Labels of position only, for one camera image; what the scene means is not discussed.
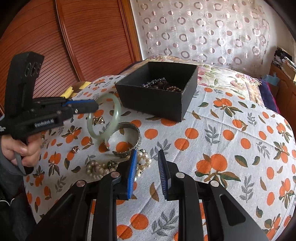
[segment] finger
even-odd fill
[[[36,166],[38,161],[39,161],[39,155],[40,155],[40,152],[36,152],[31,156],[25,156],[22,159],[23,166],[25,166],[25,167],[34,167],[34,166]]]
[[[32,142],[28,144],[28,151],[26,156],[32,156],[36,152],[41,150],[41,138],[40,136],[37,139],[34,139]]]
[[[15,166],[17,166],[17,160],[15,158],[13,160],[11,160],[11,163],[14,164]]]
[[[32,136],[29,136],[28,137],[28,143],[34,142],[35,140],[38,140],[38,139],[40,139],[40,142],[41,142],[41,133],[36,133],[36,134],[34,134]]]
[[[20,140],[14,140],[10,136],[4,137],[5,140],[1,141],[2,149],[15,151],[21,155],[26,155],[28,152],[28,147]]]

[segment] pearl necklace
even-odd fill
[[[151,167],[152,159],[148,156],[145,149],[141,149],[137,151],[137,168],[136,168],[136,176],[135,181],[139,178],[146,168]],[[97,161],[89,161],[86,164],[86,173],[96,179],[101,180],[103,176],[109,174],[110,172],[114,172],[118,167],[118,162],[109,161],[106,165],[105,163],[98,163]]]

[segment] jewelry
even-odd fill
[[[176,86],[171,86],[165,78],[160,78],[157,80],[153,80],[151,82],[147,82],[146,84],[143,84],[142,87],[146,88],[154,88],[154,89],[160,89],[160,90],[167,90],[171,92],[182,92],[182,90]]]
[[[72,148],[72,152],[73,152],[74,154],[76,154],[78,151],[79,151],[79,147],[78,147],[78,146],[74,146],[74,147]]]
[[[151,167],[152,159],[148,156],[145,149],[141,149],[137,151],[137,168],[135,181],[139,178],[145,169]],[[114,172],[118,167],[117,161],[109,161],[106,164],[99,164],[97,161],[89,161],[86,164],[86,173],[93,177],[96,180],[101,180],[103,176],[109,174],[110,172]]]
[[[119,113],[121,111],[121,105],[120,105],[118,98],[115,95],[110,94],[110,93],[100,96],[98,99],[96,99],[96,102],[98,104],[100,104],[101,102],[105,101],[107,98],[112,99],[114,102],[113,118],[110,121],[109,126],[106,128],[106,130],[101,135],[97,135],[94,132],[94,128],[93,128],[94,114],[89,113],[89,115],[87,117],[87,130],[89,131],[89,134],[92,138],[96,139],[99,142],[99,144],[104,142],[106,148],[108,149],[109,138],[114,133],[114,130],[116,129],[118,122],[119,122],[119,118],[120,118]]]
[[[158,84],[159,82],[161,81],[165,81],[166,84],[168,83],[165,78],[160,78],[160,79],[157,79],[157,80],[152,80],[151,82],[147,82],[146,84],[142,84],[142,87],[150,87],[151,85],[155,85],[155,84]]]
[[[166,90],[172,91],[172,92],[182,92],[182,90],[176,86],[171,86],[171,87],[167,88]]]
[[[102,116],[100,116],[100,117],[98,117],[98,118],[94,118],[93,119],[93,125],[95,126],[95,125],[97,125],[97,124],[105,124],[105,121],[104,121],[104,119],[103,119],[103,117]]]
[[[118,124],[118,126],[114,132],[116,132],[122,128],[130,128],[130,129],[135,130],[138,133],[138,140],[137,140],[137,143],[132,148],[129,148],[127,151],[124,151],[124,152],[112,151],[115,156],[119,156],[120,158],[124,158],[124,157],[129,156],[131,154],[132,149],[137,150],[138,147],[140,146],[141,140],[142,140],[139,128],[136,125],[134,125],[133,123],[121,122]]]

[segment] bed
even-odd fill
[[[146,61],[184,62],[166,56]],[[132,66],[122,75],[97,79],[75,93],[73,99],[117,95],[114,84],[144,63]],[[133,198],[117,202],[118,239],[177,240],[178,202],[166,202],[160,187],[156,153],[163,149],[168,161],[177,163],[195,180],[219,181],[267,237],[276,240],[295,209],[296,144],[291,127],[281,115],[264,107],[256,79],[228,69],[194,64],[200,68],[199,85],[181,123],[122,109],[121,121],[139,127],[141,148],[153,161],[134,183]],[[106,128],[112,110],[113,103],[108,99],[100,105],[95,115],[103,116],[106,124],[97,125],[97,131]],[[117,160],[90,138],[85,118],[86,115],[77,115],[64,127],[43,133],[39,165],[24,178],[37,222],[77,180],[94,181],[86,174],[88,161]],[[110,139],[110,148],[127,148],[132,136],[128,129],[116,132]],[[73,146],[79,146],[77,154],[71,152]],[[208,240],[205,227],[204,240]]]

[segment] purple cloth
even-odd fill
[[[261,93],[261,97],[263,100],[263,103],[265,105],[266,108],[273,110],[274,112],[279,114],[279,110],[278,107],[276,105],[276,101],[269,89],[268,83],[265,82],[264,80],[260,80],[260,82],[262,83],[261,85],[259,85],[259,90]]]

